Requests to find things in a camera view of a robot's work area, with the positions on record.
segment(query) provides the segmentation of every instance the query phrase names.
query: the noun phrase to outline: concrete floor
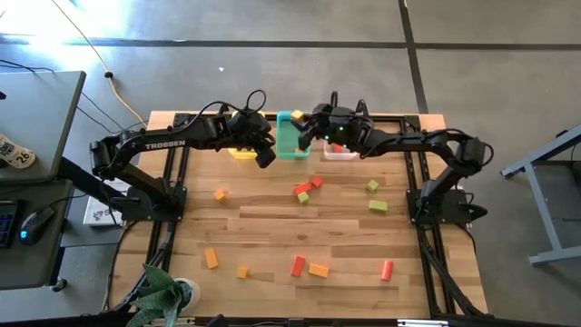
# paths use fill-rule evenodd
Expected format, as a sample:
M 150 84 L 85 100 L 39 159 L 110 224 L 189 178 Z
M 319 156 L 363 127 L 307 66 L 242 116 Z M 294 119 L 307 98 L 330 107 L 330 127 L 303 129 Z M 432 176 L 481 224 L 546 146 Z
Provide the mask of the concrete floor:
M 88 73 L 84 91 L 121 125 L 135 123 L 111 94 L 88 46 L 50 2 L 0 4 L 0 33 L 41 35 L 30 45 L 0 45 L 0 58 Z M 92 37 L 162 40 L 404 42 L 397 0 L 59 1 Z M 580 43 L 575 0 L 408 0 L 416 42 Z M 405 49 L 100 47 L 120 92 L 144 117 L 151 110 L 197 109 L 212 100 L 241 103 L 255 88 L 269 110 L 309 110 L 331 90 L 372 112 L 416 113 Z M 526 178 L 498 171 L 555 134 L 581 122 L 581 52 L 418 51 L 428 110 L 493 144 L 495 160 L 465 182 L 489 214 L 474 223 L 478 264 L 489 311 L 499 317 L 581 324 L 581 260 L 531 268 L 527 256 L 549 242 Z M 84 100 L 83 109 L 111 126 Z M 65 155 L 89 169 L 87 145 L 105 136 L 78 114 Z M 82 215 L 84 202 L 71 215 Z M 565 243 L 579 245 L 581 223 L 568 223 Z M 61 275 L 70 286 L 0 292 L 0 321 L 96 313 L 103 301 L 112 246 L 67 250 Z M 28 308 L 20 310 L 18 303 Z

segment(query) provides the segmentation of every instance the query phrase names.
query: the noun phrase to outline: green block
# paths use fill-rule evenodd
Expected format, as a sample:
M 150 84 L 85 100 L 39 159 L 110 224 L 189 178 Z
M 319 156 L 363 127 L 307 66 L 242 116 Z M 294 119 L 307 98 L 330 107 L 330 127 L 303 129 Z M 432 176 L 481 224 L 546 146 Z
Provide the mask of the green block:
M 369 201 L 369 209 L 386 213 L 388 211 L 388 203 L 383 201 L 371 200 Z
M 299 197 L 300 204 L 309 203 L 309 195 L 306 192 L 299 193 L 299 195 L 297 195 L 297 196 Z
M 367 183 L 367 189 L 375 192 L 375 190 L 378 189 L 379 183 L 375 182 L 374 180 L 370 180 L 369 183 Z

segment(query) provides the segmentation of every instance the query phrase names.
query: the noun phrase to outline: gray metal stand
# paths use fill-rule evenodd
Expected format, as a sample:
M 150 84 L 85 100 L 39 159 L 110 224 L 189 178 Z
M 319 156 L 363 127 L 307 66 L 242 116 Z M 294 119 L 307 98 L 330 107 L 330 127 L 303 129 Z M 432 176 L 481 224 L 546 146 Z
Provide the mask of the gray metal stand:
M 552 251 L 529 256 L 533 266 L 566 259 L 581 258 L 581 246 L 563 248 L 553 219 L 581 220 L 581 162 L 548 161 L 581 142 L 581 125 L 559 135 L 555 140 L 500 172 L 506 179 L 527 173 L 531 191 L 547 230 Z

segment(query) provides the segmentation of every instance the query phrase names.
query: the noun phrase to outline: block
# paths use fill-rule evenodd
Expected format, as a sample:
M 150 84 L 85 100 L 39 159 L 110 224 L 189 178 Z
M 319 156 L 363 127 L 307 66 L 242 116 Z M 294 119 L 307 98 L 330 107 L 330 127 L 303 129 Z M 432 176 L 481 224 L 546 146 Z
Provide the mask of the block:
M 214 192 L 214 198 L 216 198 L 216 200 L 218 201 L 224 201 L 224 199 L 226 199 L 226 193 L 224 193 L 223 190 L 218 189 L 216 190 L 216 192 Z
M 393 262 L 386 260 L 383 262 L 383 268 L 381 268 L 381 279 L 383 281 L 388 281 L 391 279 L 391 272 L 393 271 Z
M 310 183 L 302 183 L 301 185 L 294 188 L 294 193 L 299 195 L 301 193 L 306 193 L 310 190 L 312 190 L 312 186 L 310 186 Z
M 305 266 L 305 258 L 300 255 L 294 256 L 294 263 L 292 263 L 292 269 L 290 270 L 290 275 L 295 277 L 300 277 L 302 273 L 302 267 Z
M 216 251 L 214 248 L 205 248 L 203 251 L 206 254 L 206 263 L 208 263 L 208 268 L 213 269 L 218 267 L 218 258 L 216 258 Z
M 374 180 L 370 180 L 369 183 L 367 183 L 367 189 L 375 192 L 375 190 L 378 189 L 379 183 L 375 182 Z
M 323 180 L 320 177 L 315 177 L 312 179 L 312 181 L 310 181 L 310 183 L 315 186 L 315 188 L 320 188 L 320 186 L 323 184 Z
M 369 201 L 369 209 L 377 212 L 386 213 L 388 211 L 388 203 L 383 201 L 371 200 Z
M 248 268 L 238 267 L 238 278 L 246 279 L 246 276 L 248 276 Z
M 290 118 L 296 121 L 302 121 L 304 113 L 301 110 L 295 110 L 290 114 Z
M 329 276 L 329 268 L 311 263 L 309 267 L 309 273 L 319 277 L 327 278 Z
M 299 198 L 300 204 L 309 203 L 309 195 L 306 192 L 300 193 L 299 195 L 297 195 L 297 197 Z

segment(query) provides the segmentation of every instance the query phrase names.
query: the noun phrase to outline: wooden table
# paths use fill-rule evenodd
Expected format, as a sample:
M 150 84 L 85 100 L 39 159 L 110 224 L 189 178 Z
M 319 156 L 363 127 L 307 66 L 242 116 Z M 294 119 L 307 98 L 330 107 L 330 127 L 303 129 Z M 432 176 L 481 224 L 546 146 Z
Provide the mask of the wooden table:
M 165 128 L 175 114 L 152 112 L 149 128 Z M 445 127 L 440 114 L 419 117 L 427 130 Z M 388 123 L 376 127 L 398 130 Z M 253 160 L 236 160 L 225 150 L 190 151 L 186 213 L 178 224 L 170 266 L 172 276 L 195 281 L 202 290 L 200 303 L 187 314 L 428 317 L 418 238 L 408 223 L 403 154 L 327 161 L 322 143 L 314 142 L 308 160 L 277 159 L 267 169 L 260 169 Z M 165 151 L 144 153 L 139 167 L 162 176 L 165 157 Z M 175 160 L 173 180 L 178 164 Z M 428 165 L 432 176 L 445 167 L 433 154 L 428 154 Z M 322 177 L 323 185 L 310 192 L 308 205 L 300 205 L 293 188 L 313 176 Z M 365 189 L 370 179 L 379 182 L 376 193 Z M 213 199 L 218 188 L 227 192 L 223 203 Z M 387 201 L 387 214 L 371 213 L 370 199 Z M 126 235 L 114 270 L 112 304 L 122 299 L 141 273 L 151 229 L 151 223 L 141 222 Z M 485 312 L 470 239 L 457 226 L 442 225 L 441 229 L 450 273 L 466 296 Z M 213 270 L 206 267 L 206 247 L 216 249 L 219 266 Z M 309 275 L 308 265 L 300 278 L 292 277 L 295 254 L 305 256 L 307 264 L 330 267 L 329 278 Z M 379 278 L 386 259 L 394 262 L 390 282 Z M 238 266 L 249 268 L 247 280 L 236 277 Z M 438 278 L 435 284 L 438 303 L 444 308 Z

